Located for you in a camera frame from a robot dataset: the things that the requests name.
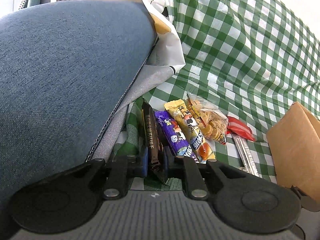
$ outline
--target checkered tablecloth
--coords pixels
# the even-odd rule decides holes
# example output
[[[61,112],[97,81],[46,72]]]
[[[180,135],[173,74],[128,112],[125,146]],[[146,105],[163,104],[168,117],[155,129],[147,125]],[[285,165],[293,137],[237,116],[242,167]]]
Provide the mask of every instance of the checkered tablecloth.
[[[319,41],[278,0],[165,1],[186,66],[144,98],[163,110],[164,103],[185,99],[189,91],[244,121],[257,138],[248,145],[258,172],[276,182],[266,132],[294,101],[320,118]],[[128,146],[139,148],[139,103],[131,110],[115,153],[125,154]],[[226,147],[215,142],[211,146],[218,160],[241,166],[231,137]],[[144,189],[181,188],[176,179],[160,185],[147,178],[143,184]]]

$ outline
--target bag of crackers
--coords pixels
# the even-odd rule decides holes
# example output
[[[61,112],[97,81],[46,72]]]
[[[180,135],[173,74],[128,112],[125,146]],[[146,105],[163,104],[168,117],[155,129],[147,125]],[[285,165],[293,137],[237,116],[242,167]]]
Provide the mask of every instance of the bag of crackers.
[[[226,144],[228,118],[217,106],[202,97],[189,93],[187,93],[187,97],[187,109],[196,120],[204,137]]]

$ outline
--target snack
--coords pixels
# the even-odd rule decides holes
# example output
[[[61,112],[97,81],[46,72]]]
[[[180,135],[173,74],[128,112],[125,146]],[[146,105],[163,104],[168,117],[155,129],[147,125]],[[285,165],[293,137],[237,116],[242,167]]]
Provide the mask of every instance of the snack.
[[[204,137],[225,144],[228,118],[207,100],[190,94],[187,96],[187,109],[195,118]]]
[[[240,120],[231,116],[228,116],[228,119],[229,119],[228,130],[231,130],[232,132],[236,133],[237,135],[243,138],[246,138],[247,140],[250,140],[250,141],[256,140],[252,135],[252,130],[247,125],[245,125]]]
[[[164,108],[177,121],[198,160],[205,163],[208,159],[215,159],[214,153],[205,142],[196,120],[188,111],[184,101],[182,99],[171,101],[164,104]]]
[[[174,120],[167,111],[157,111],[155,112],[155,116],[174,154],[176,156],[183,155],[191,157],[198,163],[199,161],[187,142],[177,121]]]
[[[154,111],[145,100],[142,103],[142,118],[148,147],[148,166],[165,184],[168,180],[168,175],[163,165],[165,161],[163,147],[158,137]]]

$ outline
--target cardboard box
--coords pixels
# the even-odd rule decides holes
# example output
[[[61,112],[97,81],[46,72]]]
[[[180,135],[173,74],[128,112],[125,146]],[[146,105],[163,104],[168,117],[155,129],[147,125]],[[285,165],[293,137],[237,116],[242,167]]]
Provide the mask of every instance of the cardboard box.
[[[278,184],[297,186],[320,202],[320,121],[295,102],[267,139]]]

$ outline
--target gray gripper base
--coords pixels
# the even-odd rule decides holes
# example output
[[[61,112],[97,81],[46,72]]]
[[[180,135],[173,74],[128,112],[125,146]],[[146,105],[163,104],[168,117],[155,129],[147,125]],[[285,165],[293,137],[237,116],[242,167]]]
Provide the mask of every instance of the gray gripper base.
[[[182,191],[130,190],[120,200],[105,201],[89,222],[56,235],[21,229],[12,240],[299,240],[290,231],[250,235],[224,224],[207,202],[185,197]]]

